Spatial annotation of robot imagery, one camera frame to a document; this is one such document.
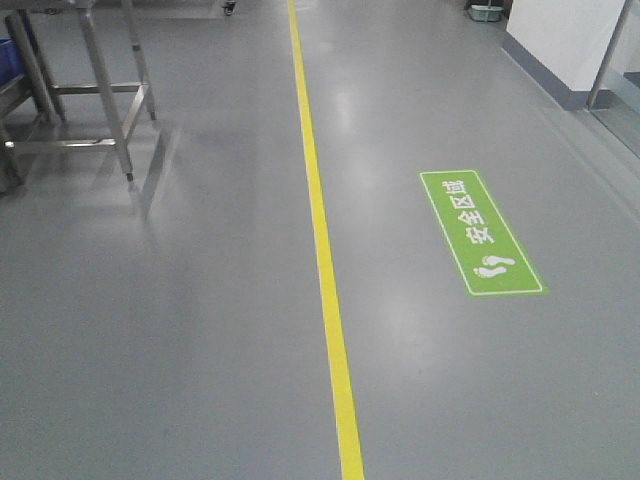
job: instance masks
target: yellow line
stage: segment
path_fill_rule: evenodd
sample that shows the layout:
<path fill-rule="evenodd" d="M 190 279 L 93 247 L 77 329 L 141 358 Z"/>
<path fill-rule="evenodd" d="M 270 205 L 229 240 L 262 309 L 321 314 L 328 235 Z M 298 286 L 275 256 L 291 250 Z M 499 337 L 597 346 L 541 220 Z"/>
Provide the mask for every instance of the yellow line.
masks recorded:
<path fill-rule="evenodd" d="M 351 388 L 349 361 L 344 343 L 342 319 L 340 318 L 340 303 L 338 301 L 338 291 L 336 289 L 336 279 L 333 271 L 329 228 L 327 227 L 322 182 L 318 169 L 318 152 L 313 135 L 313 121 L 309 105 L 309 94 L 307 92 L 307 81 L 304 73 L 304 59 L 302 57 L 302 46 L 298 32 L 298 17 L 296 15 L 295 0 L 288 0 L 288 2 L 291 43 L 293 45 L 300 121 L 302 123 L 311 213 L 316 239 L 316 255 L 320 274 L 322 310 L 327 337 L 327 350 L 329 353 L 329 368 L 331 370 L 331 385 L 338 430 L 342 478 L 343 480 L 364 480 L 360 434 L 358 433 L 358 420 L 356 418 L 356 407 L 353 390 Z"/>

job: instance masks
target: wall baseboard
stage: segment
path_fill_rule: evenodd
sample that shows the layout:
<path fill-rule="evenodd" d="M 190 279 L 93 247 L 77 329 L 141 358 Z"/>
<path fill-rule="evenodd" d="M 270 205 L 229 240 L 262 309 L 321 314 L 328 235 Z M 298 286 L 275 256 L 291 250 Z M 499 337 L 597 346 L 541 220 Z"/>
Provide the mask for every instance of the wall baseboard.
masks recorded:
<path fill-rule="evenodd" d="M 562 80 L 531 55 L 515 38 L 506 34 L 502 48 L 565 110 L 586 108 L 588 91 L 571 90 Z"/>

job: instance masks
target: gray baseboard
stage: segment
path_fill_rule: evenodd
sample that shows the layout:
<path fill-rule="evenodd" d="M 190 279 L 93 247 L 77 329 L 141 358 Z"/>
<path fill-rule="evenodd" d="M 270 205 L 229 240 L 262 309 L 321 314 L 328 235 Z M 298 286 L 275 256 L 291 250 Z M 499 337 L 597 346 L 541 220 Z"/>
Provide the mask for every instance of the gray baseboard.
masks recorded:
<path fill-rule="evenodd" d="M 593 103 L 593 110 L 606 110 L 611 108 L 616 98 L 611 90 L 600 90 Z"/>
<path fill-rule="evenodd" d="M 640 72 L 626 72 L 624 78 L 633 83 L 636 87 L 640 88 Z"/>
<path fill-rule="evenodd" d="M 586 108 L 589 92 L 571 90 L 509 33 L 505 35 L 502 48 L 531 75 L 562 108 L 565 110 L 581 110 Z"/>

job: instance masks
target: floor sticker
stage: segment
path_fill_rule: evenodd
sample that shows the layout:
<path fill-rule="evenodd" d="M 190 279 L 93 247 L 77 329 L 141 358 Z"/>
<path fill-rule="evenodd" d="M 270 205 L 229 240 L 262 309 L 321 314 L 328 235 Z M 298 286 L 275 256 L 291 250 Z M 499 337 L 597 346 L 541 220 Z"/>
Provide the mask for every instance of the floor sticker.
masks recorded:
<path fill-rule="evenodd" d="M 420 178 L 470 295 L 549 293 L 478 172 L 422 172 Z"/>

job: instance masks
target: gray floor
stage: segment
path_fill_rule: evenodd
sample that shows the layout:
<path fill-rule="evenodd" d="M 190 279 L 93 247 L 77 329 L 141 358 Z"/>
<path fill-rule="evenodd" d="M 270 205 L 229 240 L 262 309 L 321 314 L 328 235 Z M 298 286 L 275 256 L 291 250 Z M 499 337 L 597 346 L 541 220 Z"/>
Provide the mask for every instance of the gray floor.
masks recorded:
<path fill-rule="evenodd" d="M 638 160 L 463 3 L 298 2 L 367 478 L 637 480 Z M 286 2 L 140 16 L 135 187 L 35 157 L 0 199 L 0 473 L 340 478 Z M 73 20 L 36 18 L 62 81 Z M 469 168 L 550 295 L 467 296 L 418 172 Z"/>

